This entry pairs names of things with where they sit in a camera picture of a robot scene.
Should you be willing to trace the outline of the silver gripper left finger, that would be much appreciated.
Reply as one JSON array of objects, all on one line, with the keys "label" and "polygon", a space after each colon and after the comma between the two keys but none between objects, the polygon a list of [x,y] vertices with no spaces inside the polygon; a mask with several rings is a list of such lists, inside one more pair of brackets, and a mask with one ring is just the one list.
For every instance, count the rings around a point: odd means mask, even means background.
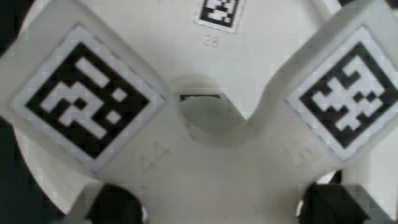
[{"label": "silver gripper left finger", "polygon": [[89,183],[59,224],[144,224],[142,204],[128,190]]}]

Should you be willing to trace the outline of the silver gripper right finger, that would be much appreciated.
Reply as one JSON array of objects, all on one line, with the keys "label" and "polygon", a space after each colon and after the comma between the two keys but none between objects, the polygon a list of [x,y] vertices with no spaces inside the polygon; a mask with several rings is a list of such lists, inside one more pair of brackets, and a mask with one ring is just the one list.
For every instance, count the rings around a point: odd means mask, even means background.
[{"label": "silver gripper right finger", "polygon": [[299,224],[389,224],[389,215],[359,184],[343,183],[343,171],[306,190],[297,208]]}]

